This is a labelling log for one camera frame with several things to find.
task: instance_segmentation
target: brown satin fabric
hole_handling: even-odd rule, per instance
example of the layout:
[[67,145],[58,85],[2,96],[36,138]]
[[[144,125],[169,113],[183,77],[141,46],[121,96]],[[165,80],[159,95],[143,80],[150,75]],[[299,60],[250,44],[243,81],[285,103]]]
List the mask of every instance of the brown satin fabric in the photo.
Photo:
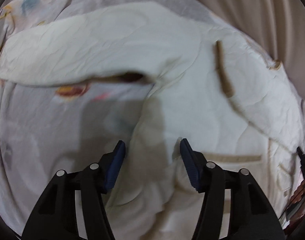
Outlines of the brown satin fabric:
[[300,0],[198,0],[280,59],[305,99],[305,7]]

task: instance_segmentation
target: white garment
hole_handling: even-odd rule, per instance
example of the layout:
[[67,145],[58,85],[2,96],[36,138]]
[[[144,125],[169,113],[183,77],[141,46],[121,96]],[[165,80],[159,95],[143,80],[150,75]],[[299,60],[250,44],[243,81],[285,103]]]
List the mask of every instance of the white garment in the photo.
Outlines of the white garment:
[[[230,100],[215,71],[216,40],[223,42],[235,88]],[[222,157],[217,163],[224,169],[248,168],[277,214],[288,200],[301,113],[284,69],[267,67],[235,29],[188,20],[155,3],[132,3],[13,35],[0,57],[0,78],[43,86],[135,71],[154,81],[107,215],[116,239],[139,239],[161,211],[165,219],[147,237],[187,239],[201,195],[178,158],[180,137],[206,156]],[[224,162],[227,156],[233,161]]]

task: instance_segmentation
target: dark hole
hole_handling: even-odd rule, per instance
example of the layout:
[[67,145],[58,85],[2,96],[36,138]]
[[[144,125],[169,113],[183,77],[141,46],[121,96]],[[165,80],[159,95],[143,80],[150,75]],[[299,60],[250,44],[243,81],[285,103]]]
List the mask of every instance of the dark hole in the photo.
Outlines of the dark hole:
[[53,215],[55,213],[57,196],[57,185],[53,185],[48,192],[45,202],[40,206],[39,213],[42,215]]
[[253,215],[266,214],[268,209],[260,197],[259,192],[257,192],[256,188],[252,184],[248,185],[248,190],[250,196],[251,213]]

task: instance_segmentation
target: blue gripper pad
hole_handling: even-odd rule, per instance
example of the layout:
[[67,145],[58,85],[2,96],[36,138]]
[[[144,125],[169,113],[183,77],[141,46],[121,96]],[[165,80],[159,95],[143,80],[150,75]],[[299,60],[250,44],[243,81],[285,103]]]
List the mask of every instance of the blue gripper pad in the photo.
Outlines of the blue gripper pad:
[[180,142],[180,154],[190,183],[199,192],[201,190],[200,180],[203,175],[203,167],[206,165],[207,160],[202,153],[192,150],[186,138]]
[[103,188],[107,192],[115,186],[125,155],[126,145],[119,141],[113,152],[104,154],[98,163],[105,175]]

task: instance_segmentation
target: silver screw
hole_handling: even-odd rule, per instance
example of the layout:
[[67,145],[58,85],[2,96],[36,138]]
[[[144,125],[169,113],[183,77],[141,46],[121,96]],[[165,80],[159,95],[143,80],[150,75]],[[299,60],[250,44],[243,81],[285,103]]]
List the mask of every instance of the silver screw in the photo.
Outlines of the silver screw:
[[58,177],[61,177],[61,176],[63,176],[65,174],[65,171],[64,170],[59,170],[59,171],[57,171],[57,173],[56,173],[56,175],[58,176]]
[[247,169],[241,169],[240,172],[242,175],[245,175],[245,176],[249,174],[249,170],[247,170]]
[[207,166],[208,168],[210,168],[210,169],[213,169],[213,168],[216,167],[216,164],[214,164],[213,162],[207,162],[207,163],[206,163],[206,166]]
[[99,167],[98,163],[93,163],[93,164],[90,165],[90,168],[92,170],[96,170],[96,169],[98,169],[98,167]]

